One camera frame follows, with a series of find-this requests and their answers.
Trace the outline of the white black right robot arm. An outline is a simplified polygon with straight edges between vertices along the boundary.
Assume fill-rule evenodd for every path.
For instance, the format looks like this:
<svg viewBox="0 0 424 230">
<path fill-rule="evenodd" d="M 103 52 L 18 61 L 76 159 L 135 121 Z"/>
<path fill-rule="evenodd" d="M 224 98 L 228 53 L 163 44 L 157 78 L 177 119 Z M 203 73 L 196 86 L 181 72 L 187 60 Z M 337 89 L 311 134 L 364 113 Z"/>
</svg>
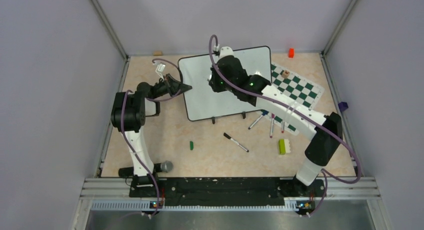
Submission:
<svg viewBox="0 0 424 230">
<path fill-rule="evenodd" d="M 296 194 L 308 195 L 314 188 L 313 181 L 343 143 L 339 114 L 312 110 L 283 94 L 260 74 L 247 74 L 230 47 L 218 52 L 209 49 L 209 57 L 213 67 L 209 85 L 214 92 L 231 92 L 238 100 L 281 118 L 310 140 L 304 152 L 306 159 L 293 182 Z"/>
</svg>

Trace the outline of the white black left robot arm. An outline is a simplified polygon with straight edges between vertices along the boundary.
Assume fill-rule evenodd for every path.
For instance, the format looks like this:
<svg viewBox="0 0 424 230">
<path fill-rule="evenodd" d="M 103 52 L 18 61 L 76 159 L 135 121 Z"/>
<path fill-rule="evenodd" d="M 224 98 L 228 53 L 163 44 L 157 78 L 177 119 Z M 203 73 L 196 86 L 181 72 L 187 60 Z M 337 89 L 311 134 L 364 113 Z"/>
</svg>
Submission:
<svg viewBox="0 0 424 230">
<path fill-rule="evenodd" d="M 118 92 L 111 111 L 111 123 L 124 137 L 132 160 L 131 167 L 118 170 L 120 178 L 131 178 L 133 187 L 141 186 L 147 196 L 155 196 L 160 191 L 157 181 L 158 172 L 172 169 L 169 161 L 154 164 L 145 143 L 144 125 L 146 118 L 159 116 L 161 112 L 159 97 L 169 94 L 176 97 L 193 87 L 166 74 L 154 85 L 147 82 L 138 84 L 134 92 Z"/>
</svg>

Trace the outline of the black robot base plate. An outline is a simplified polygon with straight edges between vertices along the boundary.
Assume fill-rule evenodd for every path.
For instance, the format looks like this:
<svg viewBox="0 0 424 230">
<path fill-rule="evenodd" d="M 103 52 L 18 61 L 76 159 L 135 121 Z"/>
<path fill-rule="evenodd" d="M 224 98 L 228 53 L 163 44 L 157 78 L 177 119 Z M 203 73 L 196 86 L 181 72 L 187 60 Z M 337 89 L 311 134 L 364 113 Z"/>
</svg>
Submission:
<svg viewBox="0 0 424 230">
<path fill-rule="evenodd" d="M 291 177 L 169 177 L 157 184 L 131 185 L 129 196 L 164 197 L 167 206 L 280 206 L 290 197 L 321 197 L 325 187 L 321 179 L 306 186 Z"/>
</svg>

